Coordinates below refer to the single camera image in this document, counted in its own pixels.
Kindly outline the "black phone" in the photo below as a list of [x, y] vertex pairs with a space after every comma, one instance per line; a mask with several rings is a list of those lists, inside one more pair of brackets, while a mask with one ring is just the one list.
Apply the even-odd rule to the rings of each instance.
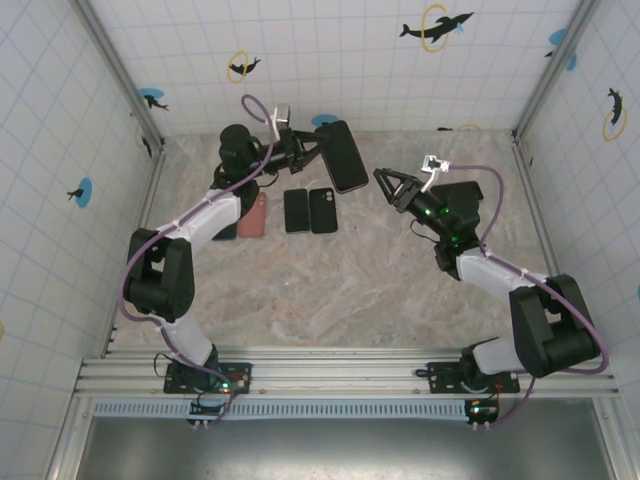
[[311, 231], [314, 234], [329, 234], [338, 230], [335, 194], [332, 188], [311, 190], [309, 211]]

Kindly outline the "salmon pink phone case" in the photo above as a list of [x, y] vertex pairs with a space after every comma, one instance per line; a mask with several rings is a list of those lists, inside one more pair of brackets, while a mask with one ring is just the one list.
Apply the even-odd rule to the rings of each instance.
[[261, 238], [265, 235], [267, 215], [267, 195], [260, 192], [256, 200], [238, 222], [237, 234], [240, 238]]

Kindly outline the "small black controller board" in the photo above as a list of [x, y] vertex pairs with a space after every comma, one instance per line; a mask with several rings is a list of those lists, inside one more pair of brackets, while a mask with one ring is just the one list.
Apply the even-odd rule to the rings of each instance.
[[218, 424], [227, 415], [230, 407], [230, 400], [226, 400], [217, 405], [206, 405], [194, 401], [190, 405], [187, 422], [195, 431], [201, 429], [208, 430], [211, 426]]
[[494, 398], [467, 400], [464, 408], [467, 423], [473, 431], [489, 428], [499, 417], [499, 402]]

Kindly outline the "grey metal panel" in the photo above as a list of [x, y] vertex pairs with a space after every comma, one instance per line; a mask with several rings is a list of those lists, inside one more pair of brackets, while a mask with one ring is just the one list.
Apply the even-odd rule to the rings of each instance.
[[411, 420], [99, 419], [78, 480], [612, 480], [594, 429]]

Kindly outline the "aluminium side rail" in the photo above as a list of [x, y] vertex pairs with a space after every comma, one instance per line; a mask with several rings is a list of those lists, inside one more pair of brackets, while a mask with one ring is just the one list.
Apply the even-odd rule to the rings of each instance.
[[[164, 168], [165, 160], [166, 160], [165, 152], [158, 153], [153, 157], [153, 166], [150, 171], [147, 182], [145, 184], [140, 207], [138, 209], [136, 220], [134, 222], [135, 229], [137, 229], [138, 227], [145, 227], [147, 225], [150, 212], [152, 209], [154, 197], [156, 195], [156, 191], [158, 188], [159, 180], [162, 174], [162, 170]], [[108, 353], [109, 347], [114, 339], [114, 333], [117, 331], [117, 327], [119, 326], [119, 323], [120, 323], [120, 317], [121, 317], [120, 307], [124, 304], [124, 300], [123, 300], [124, 286], [121, 283], [121, 280], [122, 280], [122, 275], [125, 273], [125, 267], [127, 265], [127, 262], [128, 262], [128, 249], [125, 249], [124, 263], [122, 264], [122, 270], [119, 273], [118, 280], [115, 286], [114, 302], [109, 312], [109, 320], [102, 333], [102, 345], [101, 345], [100, 352], [98, 353], [99, 358], [104, 358]]]
[[584, 299], [576, 281], [560, 272], [520, 143], [514, 141], [512, 150], [547, 272], [537, 274], [519, 268], [516, 279], [521, 285], [508, 294], [508, 305], [516, 353], [527, 369], [544, 376], [593, 358], [598, 349], [590, 330], [574, 315], [575, 311], [588, 315]]

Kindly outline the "aluminium corner post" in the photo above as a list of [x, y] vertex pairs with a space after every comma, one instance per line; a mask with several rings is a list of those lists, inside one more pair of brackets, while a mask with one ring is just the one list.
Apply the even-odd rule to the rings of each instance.
[[145, 139], [152, 148], [160, 151], [163, 147], [163, 136], [90, 0], [68, 1], [116, 85], [126, 98], [131, 113], [138, 121]]
[[566, 71], [567, 64], [576, 53], [578, 44], [602, 1], [580, 0], [578, 3], [563, 39], [555, 48], [549, 65], [530, 96], [516, 128], [512, 131], [512, 136], [516, 143], [520, 143], [531, 130], [543, 104], [551, 94], [562, 73]]

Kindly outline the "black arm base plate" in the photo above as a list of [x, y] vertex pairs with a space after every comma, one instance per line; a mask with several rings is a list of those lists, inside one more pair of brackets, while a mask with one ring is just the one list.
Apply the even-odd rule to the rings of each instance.
[[180, 362], [173, 361], [167, 366], [163, 391], [167, 394], [222, 394], [233, 391], [235, 394], [248, 394], [252, 378], [251, 363], [222, 362], [217, 371], [223, 379], [192, 369]]
[[493, 394], [519, 393], [518, 378], [509, 372], [484, 374], [477, 367], [458, 362], [430, 362], [426, 378], [434, 394]]

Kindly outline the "aluminium front rail beams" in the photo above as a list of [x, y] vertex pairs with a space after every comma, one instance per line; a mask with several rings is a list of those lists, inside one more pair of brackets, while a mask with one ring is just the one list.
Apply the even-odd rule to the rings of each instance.
[[[165, 359], [160, 348], [112, 348], [103, 358], [83, 360], [75, 392], [82, 397], [158, 398]], [[427, 397], [428, 383], [414, 370], [432, 361], [454, 361], [456, 350], [392, 348], [232, 347], [218, 349], [223, 362], [252, 364], [250, 397]]]

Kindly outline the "aluminium lower frame strut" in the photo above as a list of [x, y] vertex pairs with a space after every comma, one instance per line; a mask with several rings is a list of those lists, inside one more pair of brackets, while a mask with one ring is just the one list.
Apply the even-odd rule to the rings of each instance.
[[612, 480], [634, 480], [634, 468], [628, 455], [615, 402], [611, 398], [593, 400], [603, 438]]
[[76, 480], [92, 423], [94, 401], [74, 397], [69, 405], [46, 480]]

